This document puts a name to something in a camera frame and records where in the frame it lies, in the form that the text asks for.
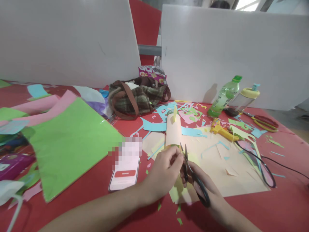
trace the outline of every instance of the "person's left hand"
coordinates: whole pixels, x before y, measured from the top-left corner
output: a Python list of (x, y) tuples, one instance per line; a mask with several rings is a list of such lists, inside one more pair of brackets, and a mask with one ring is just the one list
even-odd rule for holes
[(158, 153), (153, 168), (142, 183), (148, 204), (165, 196), (174, 186), (183, 164), (183, 153), (177, 146)]

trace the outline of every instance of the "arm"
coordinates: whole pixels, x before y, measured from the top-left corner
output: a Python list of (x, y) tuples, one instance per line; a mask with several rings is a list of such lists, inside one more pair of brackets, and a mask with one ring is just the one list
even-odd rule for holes
[[(217, 222), (233, 232), (261, 232), (259, 228), (225, 201), (212, 179), (198, 165), (190, 161), (189, 164), (192, 171), (194, 171), (205, 184), (211, 202), (208, 210)], [(186, 187), (187, 183), (184, 180), (183, 172), (181, 172), (180, 176), (184, 187)], [(190, 176), (188, 182), (193, 184), (194, 189), (200, 196), (203, 196), (203, 192), (199, 185), (193, 182)]]
[(109, 231), (138, 208), (165, 196), (175, 184), (182, 164), (183, 154), (177, 147), (160, 152), (142, 183), (78, 206), (50, 222), (40, 232)]

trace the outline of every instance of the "paper tube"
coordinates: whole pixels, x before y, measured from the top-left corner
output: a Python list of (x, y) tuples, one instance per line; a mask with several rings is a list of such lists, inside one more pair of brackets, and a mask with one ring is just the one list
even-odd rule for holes
[(181, 122), (179, 114), (176, 115), (176, 121), (173, 120), (173, 114), (167, 115), (166, 120), (166, 141), (165, 146), (179, 145), (181, 138)]

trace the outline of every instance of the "green beverage bottle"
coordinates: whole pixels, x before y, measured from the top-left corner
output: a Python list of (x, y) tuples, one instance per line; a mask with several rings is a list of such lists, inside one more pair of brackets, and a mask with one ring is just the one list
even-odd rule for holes
[(226, 83), (219, 92), (218, 98), (213, 102), (212, 106), (207, 111), (211, 117), (219, 117), (222, 110), (232, 100), (239, 90), (239, 82), (242, 76), (235, 76), (231, 82)]

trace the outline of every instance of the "green bottle cap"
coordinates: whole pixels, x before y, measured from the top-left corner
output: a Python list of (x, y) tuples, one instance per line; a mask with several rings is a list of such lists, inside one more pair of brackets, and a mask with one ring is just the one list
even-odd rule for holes
[(232, 79), (232, 81), (239, 83), (242, 79), (242, 76), (234, 76), (234, 78)]

